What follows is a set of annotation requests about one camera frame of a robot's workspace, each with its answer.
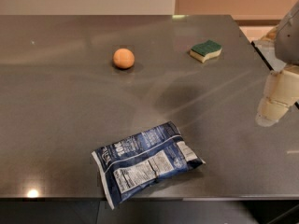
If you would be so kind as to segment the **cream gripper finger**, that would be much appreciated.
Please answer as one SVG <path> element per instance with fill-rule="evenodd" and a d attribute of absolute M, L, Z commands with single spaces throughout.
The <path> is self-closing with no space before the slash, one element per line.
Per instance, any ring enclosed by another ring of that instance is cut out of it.
<path fill-rule="evenodd" d="M 299 66 L 287 64 L 280 71 L 271 71 L 258 105 L 257 124 L 270 127 L 278 123 L 298 100 Z"/>

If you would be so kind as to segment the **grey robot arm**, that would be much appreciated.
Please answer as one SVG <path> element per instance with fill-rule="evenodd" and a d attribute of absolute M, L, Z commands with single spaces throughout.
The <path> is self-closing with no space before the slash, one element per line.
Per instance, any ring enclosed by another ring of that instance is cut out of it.
<path fill-rule="evenodd" d="M 265 82 L 256 116 L 263 127 L 277 123 L 299 100 L 299 1 L 276 28 L 274 52 L 286 65 L 271 71 Z"/>

